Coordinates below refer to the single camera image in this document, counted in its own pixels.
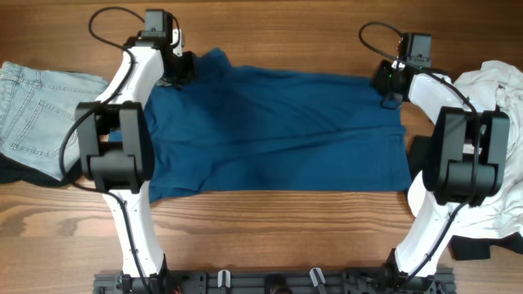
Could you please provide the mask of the blue t-shirt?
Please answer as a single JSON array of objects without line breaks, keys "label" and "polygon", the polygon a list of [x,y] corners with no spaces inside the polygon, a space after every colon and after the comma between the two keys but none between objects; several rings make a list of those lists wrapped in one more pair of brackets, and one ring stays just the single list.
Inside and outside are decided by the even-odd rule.
[{"label": "blue t-shirt", "polygon": [[402,191],[405,128],[366,77],[233,66],[218,49],[145,107],[150,200],[205,191]]}]

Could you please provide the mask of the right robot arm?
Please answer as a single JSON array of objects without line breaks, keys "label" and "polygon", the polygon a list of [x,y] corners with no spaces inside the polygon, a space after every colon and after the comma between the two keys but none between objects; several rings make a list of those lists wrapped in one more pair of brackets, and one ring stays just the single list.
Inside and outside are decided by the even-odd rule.
[{"label": "right robot arm", "polygon": [[433,282],[440,254],[454,236],[462,211],[480,206],[503,182],[509,118],[496,111],[478,113],[470,100],[444,78],[428,71],[431,36],[401,33],[391,76],[380,78],[389,96],[398,88],[410,97],[414,78],[428,76],[448,89],[465,108],[440,109],[422,169],[424,198],[405,239],[391,250],[375,279],[382,292],[426,291]]}]

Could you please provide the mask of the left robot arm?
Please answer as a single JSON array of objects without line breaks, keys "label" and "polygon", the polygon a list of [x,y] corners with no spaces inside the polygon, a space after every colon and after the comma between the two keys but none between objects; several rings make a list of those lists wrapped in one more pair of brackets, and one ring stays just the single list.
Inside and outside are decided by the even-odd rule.
[{"label": "left robot arm", "polygon": [[144,108],[156,86],[181,89],[197,77],[195,56],[184,51],[176,17],[149,9],[143,30],[120,50],[123,60],[111,84],[93,102],[80,103],[70,135],[93,192],[103,195],[117,229],[123,266],[113,278],[97,276],[95,293],[178,293],[154,232],[149,186],[154,148]]}]

